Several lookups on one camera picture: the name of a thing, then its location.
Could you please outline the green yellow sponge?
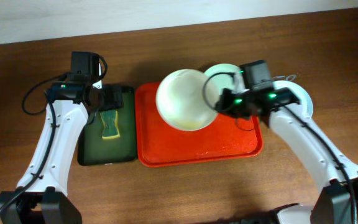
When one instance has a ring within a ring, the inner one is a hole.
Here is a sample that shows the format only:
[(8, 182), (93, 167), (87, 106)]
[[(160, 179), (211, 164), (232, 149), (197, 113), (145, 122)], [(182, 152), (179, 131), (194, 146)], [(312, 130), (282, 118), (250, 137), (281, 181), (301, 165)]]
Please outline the green yellow sponge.
[(118, 128), (118, 112), (117, 110), (108, 110), (100, 112), (103, 124), (102, 139), (116, 139), (121, 137)]

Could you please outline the light green plate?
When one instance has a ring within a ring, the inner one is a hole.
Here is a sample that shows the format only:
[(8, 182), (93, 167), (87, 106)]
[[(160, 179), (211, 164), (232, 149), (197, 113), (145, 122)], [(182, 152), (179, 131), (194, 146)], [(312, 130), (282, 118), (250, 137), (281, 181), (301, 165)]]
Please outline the light green plate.
[(229, 63), (220, 63), (213, 65), (204, 72), (208, 77), (215, 73), (223, 73), (223, 75), (217, 75), (211, 79), (220, 92), (222, 92), (224, 88), (233, 90), (234, 93), (247, 91), (242, 76), (243, 70), (238, 66)]

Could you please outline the light blue plate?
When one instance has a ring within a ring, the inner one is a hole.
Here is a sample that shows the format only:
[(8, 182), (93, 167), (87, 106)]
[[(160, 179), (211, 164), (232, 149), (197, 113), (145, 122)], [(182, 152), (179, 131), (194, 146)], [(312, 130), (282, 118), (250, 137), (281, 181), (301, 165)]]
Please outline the light blue plate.
[(296, 97), (300, 100), (300, 104), (303, 109), (303, 114), (309, 118), (313, 116), (313, 110), (314, 110), (313, 102), (310, 95), (304, 88), (302, 88), (296, 83), (285, 81), (285, 80), (274, 81), (273, 85), (275, 89), (289, 88), (292, 92), (294, 92)]

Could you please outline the cream white plate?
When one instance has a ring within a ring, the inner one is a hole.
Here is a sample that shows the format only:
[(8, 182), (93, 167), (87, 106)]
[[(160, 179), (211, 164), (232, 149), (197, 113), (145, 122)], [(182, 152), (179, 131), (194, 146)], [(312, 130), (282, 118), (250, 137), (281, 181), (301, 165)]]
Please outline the cream white plate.
[(167, 75), (159, 84), (156, 105), (159, 115), (180, 131), (197, 131), (209, 126), (218, 116), (210, 103), (217, 102), (219, 90), (206, 83), (208, 76), (199, 70), (181, 69)]

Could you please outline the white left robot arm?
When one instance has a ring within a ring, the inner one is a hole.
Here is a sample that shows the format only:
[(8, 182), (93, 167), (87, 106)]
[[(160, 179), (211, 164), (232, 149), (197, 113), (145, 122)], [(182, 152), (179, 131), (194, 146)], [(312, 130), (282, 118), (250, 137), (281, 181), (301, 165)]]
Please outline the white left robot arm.
[(77, 140), (91, 113), (124, 104), (119, 85), (55, 83), (45, 96), (44, 128), (30, 165), (14, 191), (0, 193), (3, 223), (81, 223), (80, 211), (67, 197)]

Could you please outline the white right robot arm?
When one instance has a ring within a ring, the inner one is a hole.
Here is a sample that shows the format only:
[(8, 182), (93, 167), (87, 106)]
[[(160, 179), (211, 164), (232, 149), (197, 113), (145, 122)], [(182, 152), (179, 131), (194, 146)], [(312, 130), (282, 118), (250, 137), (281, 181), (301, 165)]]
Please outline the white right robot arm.
[(316, 125), (288, 88), (234, 93), (225, 88), (216, 109), (233, 118), (259, 115), (295, 153), (319, 189), (312, 207), (286, 205), (274, 211), (276, 223), (358, 223), (358, 165)]

